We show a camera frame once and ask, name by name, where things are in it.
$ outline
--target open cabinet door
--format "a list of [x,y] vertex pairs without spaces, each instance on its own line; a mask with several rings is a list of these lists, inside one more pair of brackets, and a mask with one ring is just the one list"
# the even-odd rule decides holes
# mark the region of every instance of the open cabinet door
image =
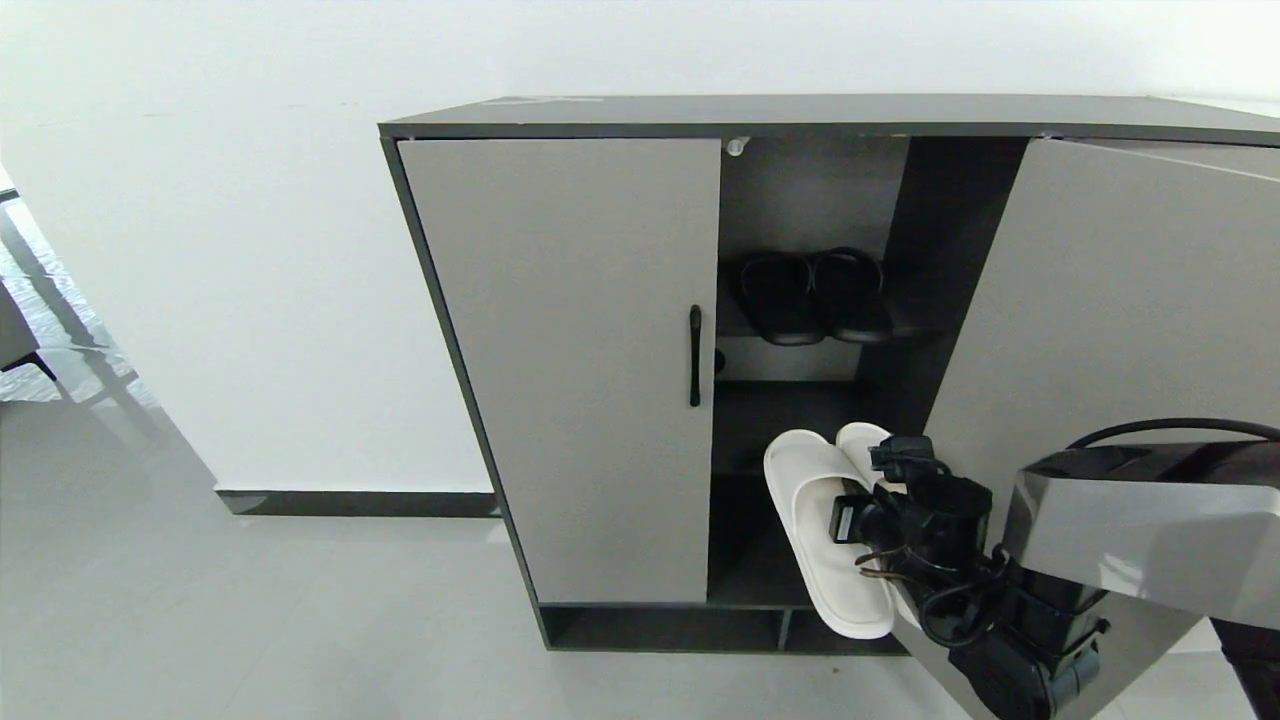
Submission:
[[[1015,473],[1092,430],[1161,416],[1280,423],[1277,177],[1268,149],[1029,145],[925,425],[940,457],[995,492],[991,542]],[[1059,717],[1092,717],[1198,620],[1105,602],[1102,673]],[[945,650],[905,623],[895,632],[991,717]]]

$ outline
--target cabinet door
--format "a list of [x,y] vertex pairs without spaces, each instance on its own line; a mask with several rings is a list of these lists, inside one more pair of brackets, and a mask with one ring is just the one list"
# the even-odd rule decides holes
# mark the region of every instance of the cabinet door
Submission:
[[539,601],[705,601],[719,142],[399,149]]
[[[1092,430],[1192,415],[1280,424],[1275,172],[1280,151],[1266,149],[1030,143],[925,428],[996,492],[993,533],[1014,474]],[[1060,717],[1093,716],[1197,620],[1106,602],[1102,674]],[[945,652],[908,635],[973,710]]]

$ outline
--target black door handle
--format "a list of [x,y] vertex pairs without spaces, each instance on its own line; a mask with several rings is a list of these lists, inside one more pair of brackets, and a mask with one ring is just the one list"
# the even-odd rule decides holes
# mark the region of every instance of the black door handle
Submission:
[[703,383],[698,378],[698,366],[703,364],[703,309],[696,305],[689,309],[689,406],[698,407],[703,404]]

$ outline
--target gray cabinet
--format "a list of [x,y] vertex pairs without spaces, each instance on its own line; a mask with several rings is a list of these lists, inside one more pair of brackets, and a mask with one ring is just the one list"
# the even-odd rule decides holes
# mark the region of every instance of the gray cabinet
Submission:
[[719,142],[401,154],[539,600],[703,602]]
[[[909,650],[989,716],[918,632],[817,620],[765,445],[854,420],[928,433],[1004,500],[1098,427],[1280,423],[1277,119],[1115,97],[506,99],[381,133],[552,648]],[[744,252],[849,245],[883,263],[887,342],[772,346],[723,292],[717,263]],[[1101,679],[1065,717],[1197,620],[1107,602]]]

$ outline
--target baseboard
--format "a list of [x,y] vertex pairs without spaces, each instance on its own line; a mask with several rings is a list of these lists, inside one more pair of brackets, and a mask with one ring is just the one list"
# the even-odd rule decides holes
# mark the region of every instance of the baseboard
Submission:
[[236,515],[317,518],[498,518],[492,492],[323,492],[220,489]]

